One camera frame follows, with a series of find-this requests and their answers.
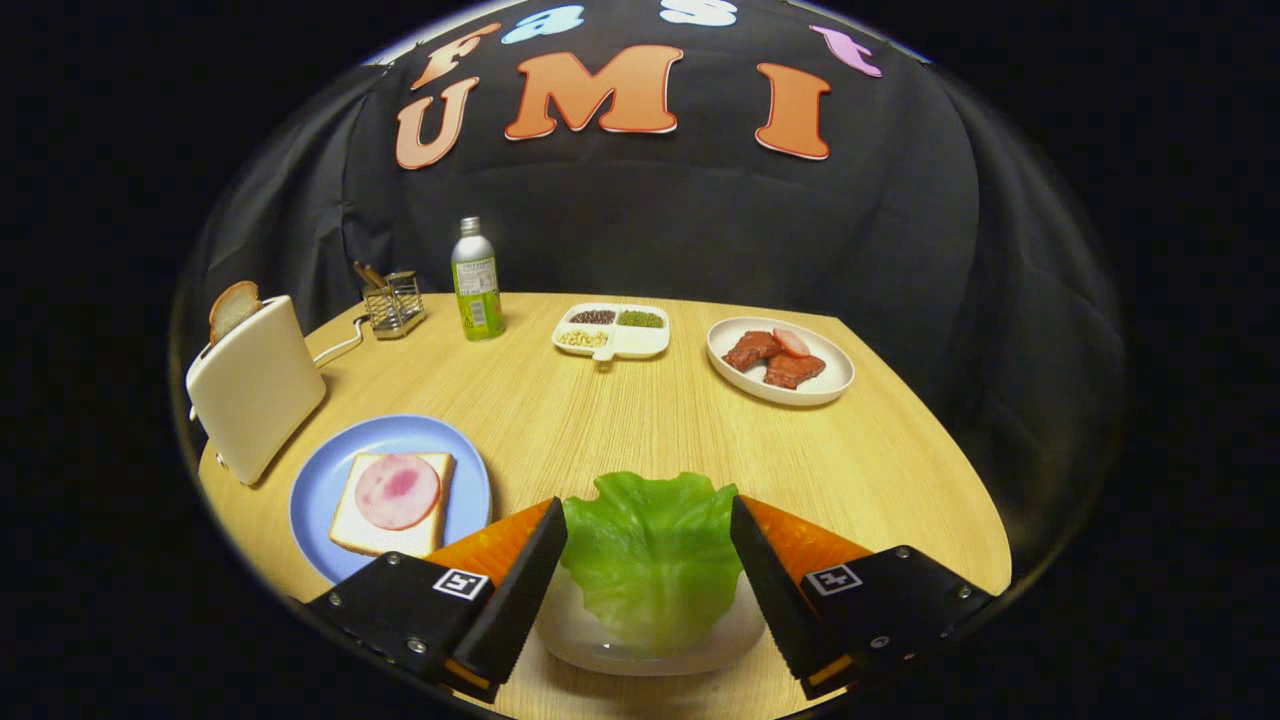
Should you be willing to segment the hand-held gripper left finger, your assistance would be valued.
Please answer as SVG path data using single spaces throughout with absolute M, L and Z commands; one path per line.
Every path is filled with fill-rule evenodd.
M 305 615 L 403 676 L 490 703 L 515 670 L 568 537 L 550 497 L 425 559 L 387 552 Z

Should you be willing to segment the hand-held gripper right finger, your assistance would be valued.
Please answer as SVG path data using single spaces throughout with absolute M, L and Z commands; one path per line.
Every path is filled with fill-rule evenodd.
M 959 638 L 992 594 L 910 544 L 872 551 L 746 495 L 730 537 L 809 700 L 882 682 Z

